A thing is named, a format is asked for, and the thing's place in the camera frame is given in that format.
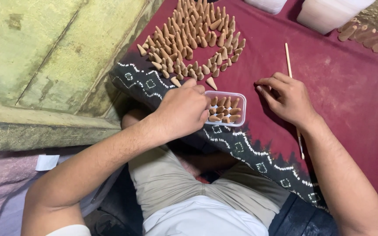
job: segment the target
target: white plastic container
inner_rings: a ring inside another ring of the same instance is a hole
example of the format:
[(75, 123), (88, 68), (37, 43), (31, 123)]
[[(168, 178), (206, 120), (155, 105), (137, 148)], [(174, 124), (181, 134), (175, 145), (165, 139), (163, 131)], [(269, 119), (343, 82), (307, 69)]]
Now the white plastic container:
[(246, 3), (253, 5), (261, 10), (271, 14), (278, 14), (281, 12), (287, 0), (244, 0)]
[(306, 0), (297, 21), (325, 35), (354, 18), (375, 0)]
[(211, 99), (218, 97), (218, 100), (220, 100), (223, 97), (228, 97), (228, 96), (231, 96), (232, 101), (239, 98), (240, 100), (237, 107), (241, 108), (241, 111), (238, 113), (238, 115), (241, 115), (241, 117), (233, 123), (223, 123), (221, 121), (216, 121), (216, 122), (207, 121), (205, 122), (205, 124), (218, 125), (218, 126), (231, 126), (231, 127), (239, 127), (244, 124), (244, 121), (246, 119), (246, 98), (244, 97), (243, 94), (208, 90), (208, 91), (205, 91), (205, 95), (210, 97)]

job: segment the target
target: white paper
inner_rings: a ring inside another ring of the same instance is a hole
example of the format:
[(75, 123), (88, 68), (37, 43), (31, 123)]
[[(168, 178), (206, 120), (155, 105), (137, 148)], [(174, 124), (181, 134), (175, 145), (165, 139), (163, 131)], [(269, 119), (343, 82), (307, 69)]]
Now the white paper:
[(45, 171), (55, 168), (58, 163), (59, 155), (39, 155), (36, 170)]

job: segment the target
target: beige shorts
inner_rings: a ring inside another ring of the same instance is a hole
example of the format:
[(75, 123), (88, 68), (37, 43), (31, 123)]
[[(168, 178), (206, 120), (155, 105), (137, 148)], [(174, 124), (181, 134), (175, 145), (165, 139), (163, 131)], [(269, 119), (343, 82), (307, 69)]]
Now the beige shorts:
[(238, 163), (211, 184), (197, 181), (166, 147), (157, 147), (129, 161), (136, 199), (147, 219), (154, 212), (203, 195), (251, 214), (269, 228), (289, 192)]

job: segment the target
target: person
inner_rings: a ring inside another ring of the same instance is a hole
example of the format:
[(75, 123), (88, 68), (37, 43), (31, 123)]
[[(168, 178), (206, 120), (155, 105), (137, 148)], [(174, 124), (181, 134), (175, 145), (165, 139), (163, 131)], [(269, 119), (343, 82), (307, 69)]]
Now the person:
[[(303, 134), (340, 234), (378, 235), (378, 195), (313, 109), (304, 84), (282, 73), (255, 83), (270, 109)], [(155, 112), (141, 121), (124, 119), (123, 131), (43, 175), (27, 192), (21, 234), (89, 236), (79, 201), (129, 162), (145, 235), (268, 235), (286, 190), (242, 163), (202, 184), (162, 146), (202, 128), (210, 106), (204, 92), (189, 79), (169, 90)]]

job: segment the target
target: stacked plastic containers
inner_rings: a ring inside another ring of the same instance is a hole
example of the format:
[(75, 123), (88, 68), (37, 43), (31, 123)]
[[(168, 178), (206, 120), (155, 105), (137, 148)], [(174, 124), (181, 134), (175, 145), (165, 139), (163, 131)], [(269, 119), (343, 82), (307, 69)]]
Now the stacked plastic containers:
[(354, 18), (375, 0), (306, 0), (297, 21), (325, 35)]
[(271, 14), (278, 14), (287, 0), (244, 0), (246, 3), (253, 5)]

